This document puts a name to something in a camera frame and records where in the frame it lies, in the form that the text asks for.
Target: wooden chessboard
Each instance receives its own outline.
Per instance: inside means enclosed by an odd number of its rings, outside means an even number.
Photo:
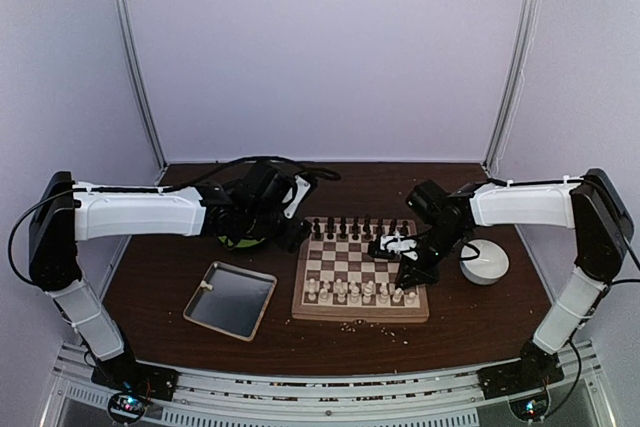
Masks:
[[[300,248],[291,308],[294,319],[335,322],[350,322],[359,319],[367,322],[385,323],[426,322],[429,318],[429,304],[424,285],[405,290],[405,294],[398,302],[393,301],[391,295],[386,299],[386,302],[380,301],[380,286],[383,283],[387,283],[389,292],[393,293],[393,283],[398,272],[399,259],[388,261],[371,258],[367,254],[369,241],[364,239],[362,232],[357,240],[353,239],[351,232],[353,219],[347,219],[349,232],[345,239],[340,238],[339,217],[336,218],[335,224],[338,233],[334,233],[332,239],[328,238],[326,232],[327,218],[318,217],[318,219],[321,238],[316,240],[312,233]],[[377,219],[372,220],[371,228],[374,232],[377,223]],[[390,219],[383,220],[385,234],[388,233],[390,223]],[[408,227],[410,235],[416,233],[413,221],[408,221]],[[327,300],[320,299],[318,295],[314,300],[309,298],[306,285],[310,279],[315,279],[320,284],[329,283],[329,298]],[[354,302],[349,294],[347,294],[346,300],[340,302],[338,295],[334,292],[335,281],[338,279],[347,285],[355,282],[360,288],[360,292],[369,281],[373,281],[375,293],[367,304],[363,303],[362,296]],[[417,297],[411,305],[406,305],[405,299],[411,292],[415,292]]]

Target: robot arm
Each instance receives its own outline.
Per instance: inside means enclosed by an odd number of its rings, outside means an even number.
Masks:
[[[431,229],[412,237],[382,236],[369,246],[374,257],[401,255],[396,285],[407,288],[436,283],[438,263],[475,227],[543,224],[575,229],[578,255],[571,277],[523,347],[520,364],[511,374],[503,369],[484,378],[483,385],[489,385],[500,377],[500,385],[485,392],[493,396],[536,387],[553,376],[555,354],[593,314],[622,267],[634,230],[624,204],[600,169],[559,182],[496,182],[467,184],[452,194],[432,181],[418,185],[407,204]],[[510,386],[505,384],[509,376]]]
[[[112,235],[217,236],[230,246],[273,240],[293,252],[311,232],[295,216],[316,186],[313,175],[290,176],[257,162],[242,179],[182,189],[99,186],[74,182],[69,172],[51,179],[30,224],[29,274],[84,339],[102,374],[128,391],[170,398],[175,372],[146,372],[124,333],[110,318],[76,260],[76,242]]]

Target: lavender wall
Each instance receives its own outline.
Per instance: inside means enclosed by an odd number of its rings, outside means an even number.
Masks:
[[[522,98],[499,176],[544,179],[604,168],[640,225],[640,0],[542,0]],[[523,230],[557,294],[568,278],[573,233]],[[640,242],[633,243],[640,250]],[[630,262],[622,277],[638,277]],[[637,425],[640,295],[621,286],[588,324],[621,410]]]
[[[483,158],[521,0],[128,0],[173,161]]]
[[[113,0],[0,0],[0,239],[50,175],[139,184],[156,173],[127,77]],[[81,259],[101,282],[118,239]],[[15,243],[22,269],[26,232]],[[34,425],[42,385],[69,328],[0,257],[0,425]]]

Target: metal tray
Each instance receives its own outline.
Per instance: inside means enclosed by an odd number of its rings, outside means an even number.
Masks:
[[[184,309],[183,317],[250,342],[258,331],[276,282],[273,275],[214,262]]]

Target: brown tabletop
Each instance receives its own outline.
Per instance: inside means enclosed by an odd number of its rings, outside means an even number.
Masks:
[[[303,216],[413,218],[404,205],[413,186],[434,179],[447,190],[484,178],[475,164],[321,164],[342,173],[322,182],[302,205]],[[208,167],[172,165],[165,184]],[[233,178],[243,169],[229,172]],[[477,238],[500,244],[508,274],[480,287],[467,281],[458,251],[441,264],[441,281],[428,287],[425,324],[359,324],[294,320],[291,301],[296,254],[273,245],[225,251],[213,238],[138,236],[132,239],[105,299],[141,360],[249,374],[352,375],[410,372],[512,358],[534,332],[549,301],[527,252],[511,226],[478,229]],[[182,312],[211,263],[224,261],[273,274],[278,285],[252,342],[205,329]]]

